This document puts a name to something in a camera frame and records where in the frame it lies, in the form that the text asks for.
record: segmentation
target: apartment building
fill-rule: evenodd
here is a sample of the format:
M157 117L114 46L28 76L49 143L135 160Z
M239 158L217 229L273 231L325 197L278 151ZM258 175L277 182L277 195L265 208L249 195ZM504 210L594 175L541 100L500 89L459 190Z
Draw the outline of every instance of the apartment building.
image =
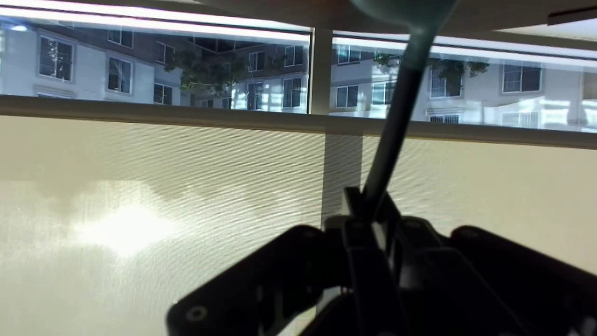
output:
M306 111L310 52L304 42L237 40L103 26L28 24L0 31L4 95L157 102L200 108ZM179 54L191 52L193 65ZM597 67L435 54L415 119L510 126L597 124ZM331 113L385 117L400 55L334 44ZM461 72L446 76L443 61ZM191 85L204 80L211 85Z

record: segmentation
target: window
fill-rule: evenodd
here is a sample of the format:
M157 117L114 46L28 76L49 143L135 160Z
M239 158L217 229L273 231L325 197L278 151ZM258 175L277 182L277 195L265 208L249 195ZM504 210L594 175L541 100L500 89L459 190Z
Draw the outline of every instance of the window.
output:
M213 108L213 98L204 98L202 108Z
M230 96L222 98L222 108L232 110L232 98Z
M172 44L157 42L157 61L174 63L176 48Z
M40 40L40 74L73 80L75 46L49 37Z
M109 89L133 93L133 63L109 57Z
M75 29L75 22L69 22L69 20L58 20L58 26L64 26L64 27Z
M357 102L359 102L359 85L338 87L336 106L357 106Z
M286 46L284 48L284 67L295 67L304 63L304 48L303 46Z
M263 106L263 83L249 83L247 108L262 110Z
M109 40L124 46L133 46L133 31L109 29Z
M338 44L336 46L336 61L338 63L357 63L357 61L360 61L360 50L353 44Z
M461 117L459 115L433 115L429 121L431 123L459 123Z
M258 72L265 67L265 52L250 52L249 54L249 72Z
M155 83L153 85L153 102L172 104L172 91L174 89L170 85Z
M528 65L504 65L502 89L513 91L540 91L541 87L541 67Z
M284 80L284 106L301 106L301 78Z
M372 85L372 104L392 104L394 82Z
M431 96L459 96L463 95L463 76L443 76L441 68L431 67Z

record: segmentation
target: window frame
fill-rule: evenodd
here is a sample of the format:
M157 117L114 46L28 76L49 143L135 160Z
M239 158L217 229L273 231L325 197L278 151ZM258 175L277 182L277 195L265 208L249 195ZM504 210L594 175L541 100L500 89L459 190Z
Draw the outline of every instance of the window frame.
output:
M58 42L58 44L68 44L68 46L71 46L71 70L69 70L69 78L60 78L60 76L56 76L56 63L54 63L54 74L45 74L45 72L41 72L41 54L43 54L41 46L43 46L43 39L54 40L54 42ZM40 35L38 35L36 68L38 68L36 74L41 76L41 78L51 78L51 80L73 83L73 82L75 82L75 74L77 74L77 72L75 72L75 70L77 70L77 44L75 44L75 42L69 42L69 40L66 40L66 39L60 39L60 37L54 37L54 35L40 33Z
M234 110L234 98L232 96L222 96L222 108L224 110Z
M110 89L110 59L118 59L122 63L129 63L131 65L129 91L124 91L120 87L118 89ZM135 95L135 61L120 57L120 55L114 55L114 54L109 54L107 55L107 89L112 91L112 93L120 93L120 95Z
M521 74L519 74L519 89L506 89L506 67L519 67ZM525 89L523 83L525 83L525 67L528 68L540 68L540 78L538 78L538 89ZM504 95L525 95L525 93L540 93L543 91L543 76L545 76L545 68L543 65L525 65L525 63L502 63L502 68L500 68L500 91Z
M157 89L157 87L163 89L163 100L157 100L157 98L155 98L155 89ZM170 89L170 102L168 102L168 104L165 102L166 89ZM172 106L172 104L174 104L174 85L168 85L168 83L165 83L165 82L155 82L155 83L153 83L153 104Z
M282 80L284 85L284 96L282 96L282 106L284 108L295 108L301 106L301 93L303 93L303 78L295 76L295 78L284 78Z
M457 96L465 96L465 74L461 74L459 93L457 93L457 95L450 95L450 93L448 93L448 78L437 76L435 70L437 70L437 68L433 68L433 67L429 68L429 85L428 85L428 95L429 95L429 98L457 98ZM435 95L435 91L433 91L433 83L435 83L433 80L437 80L437 78L443 80L443 87L444 87L444 89L443 89L443 91L444 91L443 95Z
M351 87L357 87L355 104L351 104ZM340 104L340 89L347 89L344 104ZM357 108L359 106L359 85L336 85L336 106L338 108Z
M174 59L176 59L176 46L174 44L168 44L168 42L163 42L163 40L157 40L157 46L159 46L159 55L157 55L157 61L159 63L165 63L165 65L168 65L168 63L172 63Z
M372 104L392 104L394 89L396 89L394 82L374 82L372 83ZM383 102L375 100L374 91L383 91L383 96L385 96Z
M301 44L284 46L284 67L297 67L297 65L304 65L304 48Z
M124 33L131 33L131 44L124 42ZM135 48L135 31L133 29L124 29L124 27L107 29L107 40L114 42L114 44L127 46L127 48Z
M263 108L265 83L263 82L249 82L247 83L247 110L262 110Z
M429 123L459 124L461 123L461 115L459 113L439 113L439 115L431 115Z
M249 57L249 61L247 61L247 70L249 72L260 72L260 70L265 68L265 52L263 50L249 52L247 57Z
M344 61L340 55L340 48L347 48L347 59ZM362 52L355 50L353 44L336 44L336 63L338 65L351 65L351 63L360 63L362 61Z

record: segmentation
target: glass pane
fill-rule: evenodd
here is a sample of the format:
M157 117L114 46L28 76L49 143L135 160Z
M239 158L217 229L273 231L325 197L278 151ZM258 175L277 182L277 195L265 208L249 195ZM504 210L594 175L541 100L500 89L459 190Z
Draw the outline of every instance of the glass pane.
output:
M54 68L56 68L56 42L51 39L41 39L41 46L40 46L40 72L53 76Z
M538 91L541 80L540 67L523 67L523 91Z
M286 46L284 48L284 65L286 67L293 67L295 65L295 48L293 46Z
M413 119L597 130L597 52L452 37L439 40ZM336 31L331 113L387 117L390 98L383 98L383 85L396 82L405 42L407 35ZM360 59L340 63L349 59L351 50L360 50ZM359 85L355 106L355 96L349 100L338 91L347 82Z
M517 65L504 65L504 91L521 91L523 68Z
M359 85L349 87L349 106L357 106L359 100Z
M172 104L172 87L165 87L165 104Z
M168 22L165 16L178 12L159 11L157 16L140 11L146 16L124 20L118 16L122 7L114 7L114 16L84 16L53 9L51 3L43 12L12 7L12 14L6 20L21 22L27 29L0 27L6 46L0 95L153 104L153 85L163 82L172 87L174 106L202 108L202 100L211 98L213 108L226 110L308 110L308 27L277 24L269 31L273 22L230 16L215 16L209 24L189 16ZM286 48L293 67L284 65ZM284 80L295 78L301 87L293 85L291 102L284 104ZM260 98L249 93L250 83L262 85Z
M165 100L165 85L153 85L153 102Z

